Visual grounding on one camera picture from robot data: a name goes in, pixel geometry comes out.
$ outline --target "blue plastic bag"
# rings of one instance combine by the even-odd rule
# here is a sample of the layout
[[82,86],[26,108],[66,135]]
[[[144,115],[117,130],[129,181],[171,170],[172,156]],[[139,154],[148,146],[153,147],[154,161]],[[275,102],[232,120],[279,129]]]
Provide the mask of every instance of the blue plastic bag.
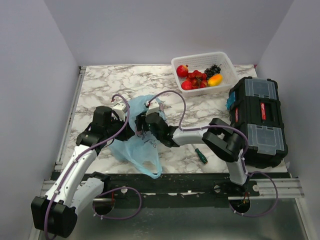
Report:
[[[150,131],[141,134],[138,133],[135,124],[136,116],[147,110],[145,104],[152,97],[153,95],[138,96],[128,102],[130,105],[130,116],[128,123],[131,129],[135,132],[135,135],[132,136],[128,141],[119,141],[115,139],[109,148],[116,159],[126,159],[132,162],[136,169],[138,169],[141,173],[156,179],[160,177],[162,173],[162,167],[159,161],[157,150],[157,144],[159,141],[151,134]],[[159,111],[159,115],[165,119],[165,114],[163,111]],[[156,167],[157,173],[152,173],[145,168],[143,166],[144,162],[151,162]]]

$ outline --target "white plastic basket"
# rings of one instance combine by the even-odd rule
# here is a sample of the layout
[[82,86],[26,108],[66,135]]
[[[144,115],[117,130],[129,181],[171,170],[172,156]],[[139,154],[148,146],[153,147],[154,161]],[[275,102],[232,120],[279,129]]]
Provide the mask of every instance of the white plastic basket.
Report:
[[[192,73],[194,70],[204,73],[207,68],[210,68],[214,64],[217,66],[220,65],[221,68],[220,74],[223,76],[223,80],[220,85],[193,90],[183,90],[181,88],[181,84],[186,80],[186,78],[178,77],[176,71],[177,67],[180,65],[188,65],[189,73]],[[239,81],[235,67],[227,54],[222,51],[176,57],[172,59],[171,66],[176,84],[184,97],[224,92],[231,89]]]

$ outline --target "black toolbox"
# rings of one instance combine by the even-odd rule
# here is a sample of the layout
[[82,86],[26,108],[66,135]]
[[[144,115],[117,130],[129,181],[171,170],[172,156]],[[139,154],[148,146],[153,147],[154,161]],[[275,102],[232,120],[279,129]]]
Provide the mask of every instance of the black toolbox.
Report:
[[249,141],[246,165],[276,167],[288,154],[278,84],[271,79],[244,77],[230,90],[227,108],[231,126]]

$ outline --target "green screwdriver handle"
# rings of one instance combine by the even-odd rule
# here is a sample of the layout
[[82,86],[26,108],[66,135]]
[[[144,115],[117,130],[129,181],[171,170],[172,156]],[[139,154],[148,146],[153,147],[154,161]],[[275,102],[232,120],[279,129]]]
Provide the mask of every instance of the green screwdriver handle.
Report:
[[198,154],[198,157],[201,160],[201,162],[203,162],[204,164],[207,164],[208,160],[205,157],[205,155],[203,155],[202,152],[200,152],[199,148],[196,148],[195,152]]

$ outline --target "yellow mango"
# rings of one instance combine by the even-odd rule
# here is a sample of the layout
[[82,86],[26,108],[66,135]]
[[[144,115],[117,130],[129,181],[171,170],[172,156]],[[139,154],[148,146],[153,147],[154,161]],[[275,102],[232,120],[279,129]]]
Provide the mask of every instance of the yellow mango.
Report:
[[222,82],[223,78],[224,77],[221,74],[216,74],[216,75],[210,77],[208,80],[208,86],[209,87],[218,86]]

